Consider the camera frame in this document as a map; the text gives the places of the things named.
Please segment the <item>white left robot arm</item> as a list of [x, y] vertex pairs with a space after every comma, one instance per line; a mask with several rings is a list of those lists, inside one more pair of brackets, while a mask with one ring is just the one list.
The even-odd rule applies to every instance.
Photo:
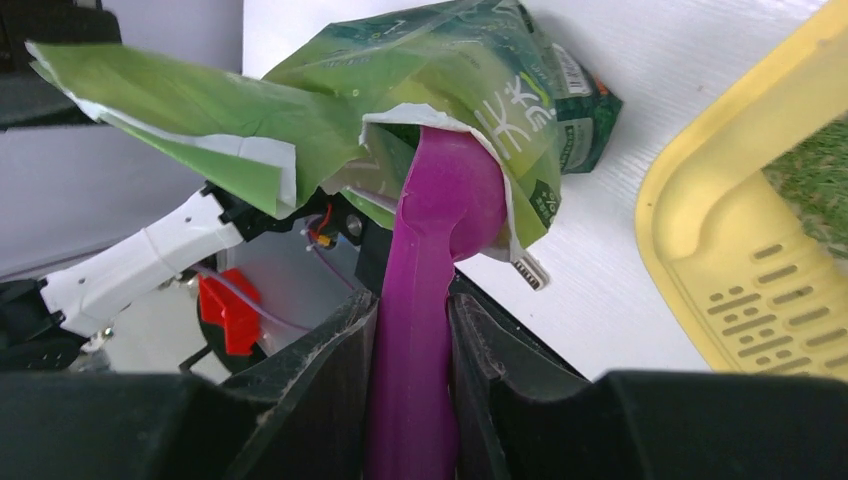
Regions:
[[[31, 43], [120, 39], [117, 18], [98, 1], [3, 2], [2, 127], [113, 119], [112, 111], [67, 97], [38, 76], [41, 56]], [[5, 281], [1, 368], [63, 370], [139, 296], [213, 254], [292, 225], [290, 215], [266, 214], [209, 182], [165, 217], [75, 266], [40, 279]]]

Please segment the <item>yellow litter box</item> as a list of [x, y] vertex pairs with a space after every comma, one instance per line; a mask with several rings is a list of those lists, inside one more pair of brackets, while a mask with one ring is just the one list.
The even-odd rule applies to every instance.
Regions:
[[846, 107], [847, 5], [830, 1], [648, 170], [639, 251], [712, 369], [846, 379], [847, 276], [763, 175]]

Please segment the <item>green cat litter bag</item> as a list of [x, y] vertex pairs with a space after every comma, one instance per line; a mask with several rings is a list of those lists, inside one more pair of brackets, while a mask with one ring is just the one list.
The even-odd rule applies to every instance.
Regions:
[[448, 1], [331, 23], [262, 78], [122, 44], [47, 55], [100, 120], [269, 214], [317, 189], [384, 228], [420, 127], [466, 132], [500, 164], [507, 261], [550, 229], [560, 178], [595, 168], [622, 102], [517, 1]]

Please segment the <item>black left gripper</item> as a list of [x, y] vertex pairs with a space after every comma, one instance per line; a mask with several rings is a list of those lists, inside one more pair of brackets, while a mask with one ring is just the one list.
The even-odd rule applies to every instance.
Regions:
[[101, 1], [3, 1], [1, 128], [91, 125], [47, 55], [121, 42], [119, 21]]

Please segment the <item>magenta plastic scoop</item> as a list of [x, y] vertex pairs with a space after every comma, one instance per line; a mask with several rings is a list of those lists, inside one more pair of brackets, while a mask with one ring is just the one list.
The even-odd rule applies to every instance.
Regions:
[[[393, 240], [413, 237], [456, 262], [490, 246], [506, 221], [504, 176], [469, 133], [423, 127], [395, 215]], [[452, 337], [445, 300], [380, 295], [363, 476], [451, 479], [458, 425], [450, 394]]]

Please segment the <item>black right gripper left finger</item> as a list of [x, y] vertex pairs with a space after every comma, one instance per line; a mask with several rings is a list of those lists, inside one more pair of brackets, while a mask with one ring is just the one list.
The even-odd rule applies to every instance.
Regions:
[[377, 299], [214, 384], [193, 374], [5, 373], [5, 479], [358, 479]]

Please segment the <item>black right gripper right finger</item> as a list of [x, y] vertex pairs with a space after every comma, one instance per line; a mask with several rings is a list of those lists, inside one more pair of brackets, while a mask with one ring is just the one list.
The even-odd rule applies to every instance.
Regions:
[[843, 479], [838, 380], [611, 371], [588, 381], [448, 302], [463, 479]]

